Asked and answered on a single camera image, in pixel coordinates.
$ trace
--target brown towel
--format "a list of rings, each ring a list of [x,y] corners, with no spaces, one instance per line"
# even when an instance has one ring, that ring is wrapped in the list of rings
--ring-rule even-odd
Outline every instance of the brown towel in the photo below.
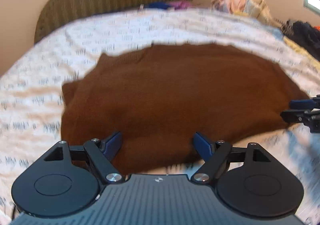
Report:
[[[286,128],[280,112],[291,99],[308,98],[279,65],[215,44],[102,54],[62,90],[62,139],[79,145],[120,131],[113,164],[122,174],[198,160],[195,132],[235,143]]]

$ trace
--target black circular base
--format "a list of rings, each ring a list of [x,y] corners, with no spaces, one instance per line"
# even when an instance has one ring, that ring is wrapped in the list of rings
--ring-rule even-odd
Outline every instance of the black circular base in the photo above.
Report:
[[[12,185],[12,198],[20,211],[60,217],[87,207],[98,190],[97,179],[88,171],[73,165],[59,167],[52,161],[42,170],[29,168],[18,177]]]
[[[245,167],[230,170],[217,183],[220,199],[249,216],[276,218],[294,213],[303,197],[303,187],[292,174]]]

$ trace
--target dark clothing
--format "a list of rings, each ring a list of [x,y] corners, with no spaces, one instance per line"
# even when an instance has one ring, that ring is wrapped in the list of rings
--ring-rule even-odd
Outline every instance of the dark clothing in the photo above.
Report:
[[[293,23],[292,30],[294,34],[286,36],[320,61],[320,31],[301,21]]]

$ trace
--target pink cloth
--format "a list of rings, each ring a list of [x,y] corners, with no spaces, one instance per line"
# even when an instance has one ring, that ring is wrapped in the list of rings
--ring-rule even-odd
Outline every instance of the pink cloth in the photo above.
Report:
[[[187,9],[188,7],[192,7],[191,2],[186,0],[179,0],[179,1],[170,1],[168,2],[169,5],[173,6],[174,9]]]
[[[246,0],[212,0],[211,2],[217,10],[233,14],[237,10],[244,10]]]

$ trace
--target bed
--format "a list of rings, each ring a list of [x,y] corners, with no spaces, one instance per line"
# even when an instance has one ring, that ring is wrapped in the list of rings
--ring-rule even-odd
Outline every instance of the bed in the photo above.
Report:
[[[253,19],[199,8],[132,8],[169,0],[95,0],[91,5],[88,1],[92,0],[50,0],[39,17],[36,44],[0,79],[1,225],[10,221],[14,180],[60,140],[62,83],[81,79],[103,52],[117,56],[152,43],[231,44],[279,63],[310,96],[320,94],[319,69],[310,58],[293,51]],[[260,143],[300,179],[305,195],[296,214],[306,224],[318,224],[320,135],[297,124],[236,145],[246,147],[251,141]],[[196,166],[174,166],[152,172],[191,174],[195,170]]]

